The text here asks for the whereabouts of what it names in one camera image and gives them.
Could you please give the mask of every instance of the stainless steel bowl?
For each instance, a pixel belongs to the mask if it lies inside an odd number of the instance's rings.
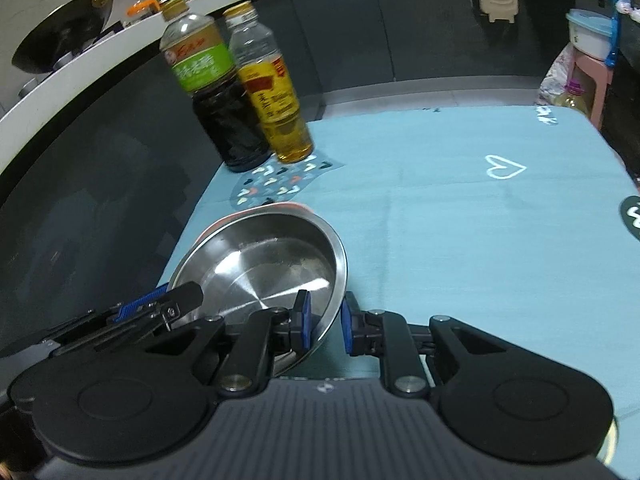
[[[300,288],[311,291],[313,314],[321,316],[312,332],[312,350],[329,330],[342,303],[347,259],[338,235],[313,213],[277,204],[249,211],[209,234],[178,264],[169,288],[194,281],[204,294],[202,306],[178,320],[224,316],[245,322],[262,308],[292,308]],[[299,358],[276,358],[274,375]]]

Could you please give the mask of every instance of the amber liquid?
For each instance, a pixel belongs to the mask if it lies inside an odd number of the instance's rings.
[[[251,98],[235,72],[198,90],[193,111],[231,171],[252,170],[271,155]]]
[[[309,129],[300,114],[300,109],[274,123],[263,123],[262,129],[280,162],[298,162],[314,150]]]

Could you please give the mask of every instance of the blue tablecloth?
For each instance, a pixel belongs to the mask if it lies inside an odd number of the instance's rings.
[[[614,468],[637,478],[640,244],[618,212],[637,191],[585,117],[552,110],[555,125],[540,122],[534,107],[311,123],[317,147],[344,167],[295,200],[339,234],[348,287],[364,310],[392,310],[421,324],[448,314],[597,378],[623,419]],[[225,168],[216,173],[162,282],[204,228],[233,212],[228,200],[238,178]],[[295,369],[377,373],[375,359],[344,354],[339,322]]]

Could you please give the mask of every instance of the ribbed gray surface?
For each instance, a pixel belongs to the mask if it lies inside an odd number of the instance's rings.
[[[222,404],[189,445],[146,465],[97,470],[53,460],[42,480],[613,479],[595,459],[509,465],[460,442],[421,400],[378,380],[273,380],[258,397]]]

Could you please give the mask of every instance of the wok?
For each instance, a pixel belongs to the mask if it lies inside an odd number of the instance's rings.
[[[52,72],[65,54],[80,54],[102,32],[113,0],[71,0],[41,21],[18,46],[12,64],[25,72]]]

